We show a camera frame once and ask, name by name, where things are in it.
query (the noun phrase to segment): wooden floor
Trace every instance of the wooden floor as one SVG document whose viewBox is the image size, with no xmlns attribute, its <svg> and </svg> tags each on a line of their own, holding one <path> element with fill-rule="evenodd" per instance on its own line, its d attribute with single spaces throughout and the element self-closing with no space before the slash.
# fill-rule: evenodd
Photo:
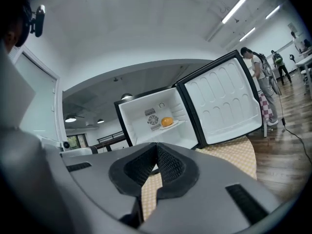
<svg viewBox="0 0 312 234">
<path fill-rule="evenodd" d="M 312 100 L 306 93 L 297 71 L 291 73 L 292 85 L 284 78 L 285 85 L 278 81 L 282 91 L 281 102 L 288 130 L 297 134 L 305 143 L 312 159 Z M 284 130 L 279 97 L 274 96 L 279 123 L 268 130 L 268 137 L 258 130 L 249 134 L 257 160 L 257 178 L 282 201 L 286 201 L 302 190 L 312 166 L 304 154 L 301 142 Z"/>
</svg>

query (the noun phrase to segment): ceiling light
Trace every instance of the ceiling light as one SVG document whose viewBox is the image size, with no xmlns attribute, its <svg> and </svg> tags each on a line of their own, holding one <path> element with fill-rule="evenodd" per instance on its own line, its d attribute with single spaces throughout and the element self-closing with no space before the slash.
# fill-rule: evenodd
<svg viewBox="0 0 312 234">
<path fill-rule="evenodd" d="M 246 35 L 244 35 L 239 41 L 242 41 L 243 39 L 245 39 L 247 36 L 249 36 L 251 33 L 252 33 L 252 31 L 254 31 L 255 30 L 255 28 L 253 28 L 251 31 L 249 31 Z"/>
<path fill-rule="evenodd" d="M 273 15 L 278 10 L 279 10 L 279 6 L 277 6 L 275 9 L 273 9 L 273 11 L 271 13 L 269 13 L 265 19 L 268 19 L 271 15 Z"/>
<path fill-rule="evenodd" d="M 246 0 L 239 0 L 238 3 L 233 7 L 233 9 L 230 10 L 230 12 L 225 16 L 222 22 L 225 24 L 231 18 L 231 16 L 234 15 L 234 13 L 240 8 L 240 6 L 242 6 L 242 4 L 245 1 Z"/>
<path fill-rule="evenodd" d="M 76 119 L 76 117 L 75 117 L 75 116 L 73 116 L 73 115 L 69 115 L 69 116 L 67 116 L 67 117 L 66 117 L 65 122 L 70 123 L 70 122 L 74 122 L 74 121 L 76 121 L 76 120 L 77 120 L 77 119 Z"/>
<path fill-rule="evenodd" d="M 121 96 L 121 99 L 126 99 L 126 98 L 129 98 L 129 97 L 132 97 L 132 94 L 129 94 L 129 93 L 125 93 Z"/>
</svg>

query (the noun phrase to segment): fridge shelf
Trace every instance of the fridge shelf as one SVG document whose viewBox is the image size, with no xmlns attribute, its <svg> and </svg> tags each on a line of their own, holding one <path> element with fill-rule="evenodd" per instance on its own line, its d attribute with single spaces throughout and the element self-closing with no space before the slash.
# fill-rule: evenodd
<svg viewBox="0 0 312 234">
<path fill-rule="evenodd" d="M 136 145 L 146 143 L 146 142 L 157 142 L 155 140 L 155 138 L 157 138 L 157 136 L 162 135 L 164 133 L 167 133 L 168 131 L 173 131 L 174 129 L 176 129 L 178 126 L 182 125 L 185 122 L 186 122 L 185 120 L 179 120 L 178 124 L 168 128 L 168 129 L 162 129 L 162 130 L 157 129 L 156 131 L 153 131 L 147 135 L 140 136 L 136 140 Z"/>
</svg>

